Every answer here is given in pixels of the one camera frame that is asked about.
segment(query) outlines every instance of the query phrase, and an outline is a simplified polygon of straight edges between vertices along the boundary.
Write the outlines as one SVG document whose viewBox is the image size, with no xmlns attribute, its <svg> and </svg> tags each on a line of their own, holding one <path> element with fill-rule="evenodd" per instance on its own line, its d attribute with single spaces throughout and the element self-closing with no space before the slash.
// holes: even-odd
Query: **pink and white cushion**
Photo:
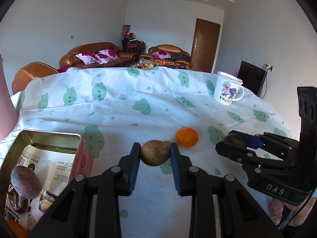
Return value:
<svg viewBox="0 0 317 238">
<path fill-rule="evenodd" d="M 108 62 L 111 62 L 113 60 L 113 58 L 109 57 L 108 55 L 104 55 L 104 54 L 95 54 L 96 58 L 99 61 L 99 64 L 106 64 Z"/>
<path fill-rule="evenodd" d="M 95 57 L 94 54 L 89 53 L 81 53 L 76 55 L 80 60 L 84 62 L 85 65 L 91 64 L 91 63 L 99 63 L 98 59 Z"/>
<path fill-rule="evenodd" d="M 111 49 L 101 50 L 98 53 L 109 56 L 113 60 L 119 58 L 118 55 L 115 52 L 113 52 L 113 50 L 111 50 Z"/>
<path fill-rule="evenodd" d="M 171 55 L 166 52 L 166 51 L 158 51 L 152 53 L 155 59 L 166 59 L 166 58 L 171 58 Z"/>
</svg>

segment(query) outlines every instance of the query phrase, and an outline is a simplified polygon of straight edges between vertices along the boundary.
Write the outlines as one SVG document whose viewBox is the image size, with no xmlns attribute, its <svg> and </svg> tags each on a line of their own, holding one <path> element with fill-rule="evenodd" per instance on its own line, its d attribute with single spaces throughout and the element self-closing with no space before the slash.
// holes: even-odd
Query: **mug handle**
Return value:
<svg viewBox="0 0 317 238">
<path fill-rule="evenodd" d="M 244 96 L 244 88 L 243 86 L 240 86 L 239 90 L 238 90 L 238 93 L 240 91 L 240 95 L 239 96 L 236 96 L 233 100 L 234 101 L 238 101 L 240 100 L 243 96 Z"/>
</svg>

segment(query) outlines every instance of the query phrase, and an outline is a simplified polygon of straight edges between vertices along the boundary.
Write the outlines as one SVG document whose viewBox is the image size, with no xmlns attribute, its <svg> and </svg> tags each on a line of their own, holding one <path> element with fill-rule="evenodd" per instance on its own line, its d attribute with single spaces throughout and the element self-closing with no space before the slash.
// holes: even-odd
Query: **orange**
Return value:
<svg viewBox="0 0 317 238">
<path fill-rule="evenodd" d="M 12 232 L 18 237 L 18 238 L 27 238 L 29 233 L 28 231 L 21 226 L 19 223 L 11 220 L 7 220 L 8 226 L 11 228 Z"/>
<path fill-rule="evenodd" d="M 199 140 L 197 131 L 188 127 L 178 129 L 175 136 L 178 144 L 185 148 L 195 146 Z"/>
</svg>

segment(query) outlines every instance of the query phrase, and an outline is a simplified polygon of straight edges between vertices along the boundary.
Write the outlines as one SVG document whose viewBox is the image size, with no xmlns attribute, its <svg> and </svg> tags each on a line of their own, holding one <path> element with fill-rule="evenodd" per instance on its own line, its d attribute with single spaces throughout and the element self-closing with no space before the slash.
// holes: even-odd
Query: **white wall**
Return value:
<svg viewBox="0 0 317 238">
<path fill-rule="evenodd" d="M 218 70 L 273 66 L 264 101 L 299 137 L 297 86 L 317 86 L 317 35 L 295 0 L 238 0 L 225 12 Z"/>
<path fill-rule="evenodd" d="M 191 54 L 196 18 L 220 24 L 220 42 L 223 14 L 221 9 L 185 0 L 128 0 L 126 24 L 145 42 L 146 52 L 169 44 Z"/>
<path fill-rule="evenodd" d="M 61 57 L 78 45 L 108 41 L 120 47 L 126 5 L 127 0 L 16 0 L 0 23 L 9 91 L 15 73 L 30 62 L 59 68 Z"/>
</svg>

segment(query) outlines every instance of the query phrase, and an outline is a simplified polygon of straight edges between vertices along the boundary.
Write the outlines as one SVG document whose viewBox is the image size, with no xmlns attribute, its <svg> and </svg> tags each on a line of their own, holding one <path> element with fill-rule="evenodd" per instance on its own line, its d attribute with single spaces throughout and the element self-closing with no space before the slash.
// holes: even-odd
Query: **red logo label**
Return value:
<svg viewBox="0 0 317 238">
<path fill-rule="evenodd" d="M 81 167 L 82 167 L 82 168 L 84 168 L 85 162 L 86 162 L 86 157 L 83 156 L 83 157 L 82 157 L 82 161 L 81 161 Z"/>
</svg>

